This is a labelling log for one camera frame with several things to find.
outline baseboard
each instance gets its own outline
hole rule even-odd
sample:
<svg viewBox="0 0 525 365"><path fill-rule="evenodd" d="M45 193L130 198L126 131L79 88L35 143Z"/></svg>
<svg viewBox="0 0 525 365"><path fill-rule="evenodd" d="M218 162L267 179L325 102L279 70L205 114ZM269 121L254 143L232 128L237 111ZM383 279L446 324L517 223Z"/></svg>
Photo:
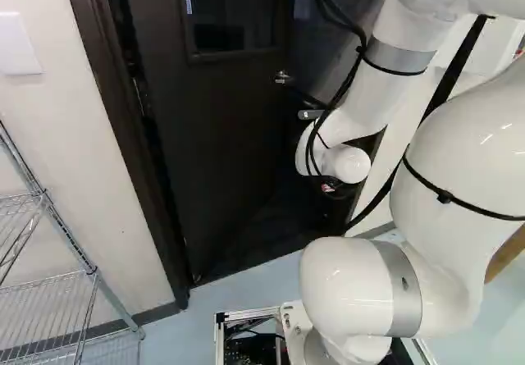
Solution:
<svg viewBox="0 0 525 365"><path fill-rule="evenodd" d="M134 314L133 320L140 326L144 324L149 324L150 322L156 322L163 318L173 316L180 312L179 307L175 302L166 303L156 308L146 310L141 313ZM122 320L115 320L113 322L105 322L99 326L92 326L86 331L87 339L95 338L97 336L102 336L110 334L112 332L119 331L121 329L127 328L127 325Z"/></svg>

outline black cable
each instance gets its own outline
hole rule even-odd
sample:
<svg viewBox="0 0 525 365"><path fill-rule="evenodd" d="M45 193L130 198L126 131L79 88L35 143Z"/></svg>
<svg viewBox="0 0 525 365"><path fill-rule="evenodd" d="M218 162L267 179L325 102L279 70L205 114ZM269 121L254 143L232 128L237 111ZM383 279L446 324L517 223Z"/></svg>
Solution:
<svg viewBox="0 0 525 365"><path fill-rule="evenodd" d="M324 8L323 5L319 5L320 1L323 1L324 4L326 4L326 6L328 7L328 9L330 9L330 11L332 11L337 17L339 17L342 22L340 21L334 22L333 19L331 19L330 17L328 18L325 17L325 19L327 19L331 23L335 23L339 25L340 27L343 27L347 29L348 31L356 34L359 37L359 40L362 46L365 46L367 44L367 35L364 32L363 28L361 28L361 26L359 26L358 24L353 22L350 18L348 18L347 15L340 9L340 7L333 0L316 0L317 6L319 7L320 12L322 13L322 15L326 16L326 11L323 10Z"/></svg>
<svg viewBox="0 0 525 365"><path fill-rule="evenodd" d="M348 30L354 34L356 34L359 37L361 46L358 49L358 58L356 62L354 63L352 69L350 70L349 74L346 76L345 80L341 84L341 86L336 91L336 94L331 99L331 101L327 104L326 109L323 111L321 116L314 122L314 126L312 128L312 131L310 132L310 135L308 137L308 141L306 144L305 149L305 165L309 176L313 176L312 170L310 168L310 159L312 160L313 168L317 174L317 176L322 176L321 170L319 169L317 162L315 161L315 157L313 154L313 142L315 140L315 137L318 135L318 131L321 128L322 124L325 122L325 120L330 115L331 111L333 111L336 108L337 103L342 99L342 97L345 95L345 93L348 91L350 85L354 81L355 74L357 73L357 69L359 66L359 63L363 59L363 51L366 47L367 43L367 37L364 33L364 30L357 24L355 24L353 21L351 21L350 18L347 17L346 14L343 13L343 11L337 6L333 0L315 0L317 4L317 9L323 16L323 18L326 21L331 22L332 24L338 25L339 27ZM325 5L330 8L332 12L335 13L336 16L338 16L342 21L338 21L334 19L326 10ZM326 196L329 198L335 198L336 196L333 196L331 194L326 194L323 192Z"/></svg>
<svg viewBox="0 0 525 365"><path fill-rule="evenodd" d="M492 16L480 15L474 21L472 27L467 33L465 40L461 43L458 51L454 55L452 62L450 62L448 68L446 69L443 78L441 78L440 83L438 84L436 91L432 95L430 102L428 103L427 109L423 113L422 119L419 122L418 127L422 122L440 105L446 103L448 100L452 89L458 82L458 78L467 63L470 53L474 49L482 30L488 19ZM385 184L377 192L372 201L352 220L345 224L344 232L350 230L352 227L356 226L358 223L363 221L363 219L372 212L377 205L385 198L385 196L390 192L392 188L392 183L394 182L395 173L399 167L401 161L397 163L394 170L390 174L389 178L386 180Z"/></svg>
<svg viewBox="0 0 525 365"><path fill-rule="evenodd" d="M406 152L404 153L401 161L403 162L403 165L405 166L407 171L410 172L410 174L414 178L416 178L427 189L437 194L437 200L440 203L455 203L456 205L459 205L460 207L465 208L471 212L475 212L483 216L491 217L493 219L505 220L505 221L525 221L525 216L511 216L511 215L505 215L503 213L489 211L488 209L478 207L477 205L468 203L467 201L463 201L461 198L457 198L456 196L454 196L450 191L442 189L441 187L437 185L434 185L432 182L430 182L425 177L423 177L419 172L417 172L410 165L409 160L407 160Z"/></svg>
<svg viewBox="0 0 525 365"><path fill-rule="evenodd" d="M257 336L274 336L276 338L286 340L283 335L279 335L279 334L272 334L272 333L266 333L266 332L257 332L257 331L254 331L254 330L246 330L244 332L251 332L252 334L257 335Z"/></svg>
<svg viewBox="0 0 525 365"><path fill-rule="evenodd" d="M323 101L313 97L308 93L303 92L302 90L297 89L295 86L292 86L290 84L285 84L285 87L286 90L290 91L293 94L296 94L297 97L304 100L309 107L313 109L325 109L326 104Z"/></svg>

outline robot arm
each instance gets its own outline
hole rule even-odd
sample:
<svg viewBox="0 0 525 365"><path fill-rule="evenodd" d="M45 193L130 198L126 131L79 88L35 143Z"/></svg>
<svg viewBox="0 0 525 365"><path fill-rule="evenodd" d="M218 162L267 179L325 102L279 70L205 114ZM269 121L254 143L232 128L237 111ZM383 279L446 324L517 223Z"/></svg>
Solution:
<svg viewBox="0 0 525 365"><path fill-rule="evenodd" d="M386 0L354 86L320 129L330 148L314 144L323 172L337 171L333 165L348 157L340 143L388 123L414 73L424 70L466 12L525 18L525 0ZM335 363L378 363L392 336L436 336L472 325L492 255L525 220L524 76L521 57L438 108L418 129L406 155L412 171L399 168L390 194L406 242L322 238L304 251L304 307ZM296 153L301 173L311 130ZM351 177L340 172L342 180ZM438 198L414 172L463 205Z"/></svg>
<svg viewBox="0 0 525 365"><path fill-rule="evenodd" d="M467 13L525 18L525 0L385 0L347 98L314 140L322 174L346 183L366 178L369 157L342 143L375 134L391 121L401 94L417 82L455 21ZM295 154L302 175L308 175L305 149L313 126L303 132Z"/></svg>

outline blue-gray floor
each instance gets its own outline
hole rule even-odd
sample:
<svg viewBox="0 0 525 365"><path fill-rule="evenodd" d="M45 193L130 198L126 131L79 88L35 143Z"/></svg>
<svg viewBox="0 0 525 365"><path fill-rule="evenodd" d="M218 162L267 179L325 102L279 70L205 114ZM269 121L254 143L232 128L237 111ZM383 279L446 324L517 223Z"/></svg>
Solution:
<svg viewBox="0 0 525 365"><path fill-rule="evenodd" d="M188 310L145 326L141 364L214 364L213 314L298 299L299 255L292 253L192 290Z"/></svg>
<svg viewBox="0 0 525 365"><path fill-rule="evenodd" d="M382 239L396 241L395 230ZM193 290L186 312L145 326L141 365L213 365L213 314L278 306L299 298L299 255L292 253ZM525 253L485 287L472 329L425 339L439 365L525 363ZM414 363L421 363L413 357Z"/></svg>

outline doorway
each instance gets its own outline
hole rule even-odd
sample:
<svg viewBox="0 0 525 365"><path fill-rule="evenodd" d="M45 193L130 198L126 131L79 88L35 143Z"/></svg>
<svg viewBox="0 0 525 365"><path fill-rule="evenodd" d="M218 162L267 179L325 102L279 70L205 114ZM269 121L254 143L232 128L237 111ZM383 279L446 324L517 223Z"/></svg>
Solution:
<svg viewBox="0 0 525 365"><path fill-rule="evenodd" d="M108 62L75 9L94 73L110 62L125 84L112 101L114 80L99 77L176 297L339 233L354 206L359 186L336 202L294 168L305 106L274 80L290 68L294 1L92 0Z"/></svg>

